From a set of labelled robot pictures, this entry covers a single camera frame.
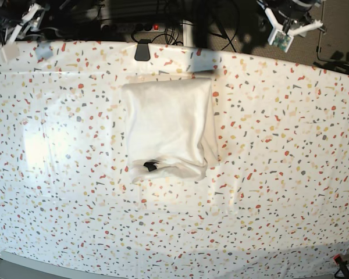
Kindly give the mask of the white printed T-shirt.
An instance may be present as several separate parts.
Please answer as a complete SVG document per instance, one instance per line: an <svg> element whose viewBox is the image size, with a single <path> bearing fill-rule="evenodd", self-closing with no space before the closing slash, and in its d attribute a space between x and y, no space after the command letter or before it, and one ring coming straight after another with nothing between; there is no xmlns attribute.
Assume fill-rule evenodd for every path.
<svg viewBox="0 0 349 279"><path fill-rule="evenodd" d="M165 177L200 181L218 165L211 79L126 84L122 101L133 183Z"/></svg>

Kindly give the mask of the black table clamp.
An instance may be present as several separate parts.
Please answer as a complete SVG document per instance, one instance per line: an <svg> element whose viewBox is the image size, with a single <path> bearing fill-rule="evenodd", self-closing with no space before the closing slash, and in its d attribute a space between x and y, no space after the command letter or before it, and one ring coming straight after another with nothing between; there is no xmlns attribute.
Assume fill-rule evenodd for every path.
<svg viewBox="0 0 349 279"><path fill-rule="evenodd" d="M137 43L136 52L134 55L134 59L138 62L147 62L150 60L151 55L149 51L149 44L151 40L149 39L141 39Z"/></svg>

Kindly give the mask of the terrazzo patterned tablecloth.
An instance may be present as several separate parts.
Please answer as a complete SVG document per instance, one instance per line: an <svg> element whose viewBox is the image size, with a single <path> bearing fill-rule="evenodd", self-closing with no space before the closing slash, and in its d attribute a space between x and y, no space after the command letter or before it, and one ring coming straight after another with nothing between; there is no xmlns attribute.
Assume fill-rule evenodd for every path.
<svg viewBox="0 0 349 279"><path fill-rule="evenodd" d="M0 256L85 276L300 278L349 248L349 76L135 43L0 45ZM212 79L219 165L132 184L120 89Z"/></svg>

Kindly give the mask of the red clamp bottom right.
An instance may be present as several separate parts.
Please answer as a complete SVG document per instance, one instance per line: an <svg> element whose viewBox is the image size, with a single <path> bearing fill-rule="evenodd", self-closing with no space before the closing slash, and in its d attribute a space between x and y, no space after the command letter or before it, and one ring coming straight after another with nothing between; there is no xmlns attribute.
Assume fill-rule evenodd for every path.
<svg viewBox="0 0 349 279"><path fill-rule="evenodd" d="M334 278L349 279L349 269L342 257L340 255L336 255L333 260L338 265L338 269L334 274Z"/></svg>

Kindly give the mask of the white metal stand post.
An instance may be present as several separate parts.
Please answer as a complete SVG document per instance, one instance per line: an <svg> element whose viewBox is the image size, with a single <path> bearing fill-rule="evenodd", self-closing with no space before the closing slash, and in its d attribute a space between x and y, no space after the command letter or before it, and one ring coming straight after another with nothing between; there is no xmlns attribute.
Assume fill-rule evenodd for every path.
<svg viewBox="0 0 349 279"><path fill-rule="evenodd" d="M193 41L193 23L183 19L181 21L181 26L183 30L183 45L185 47L194 47Z"/></svg>

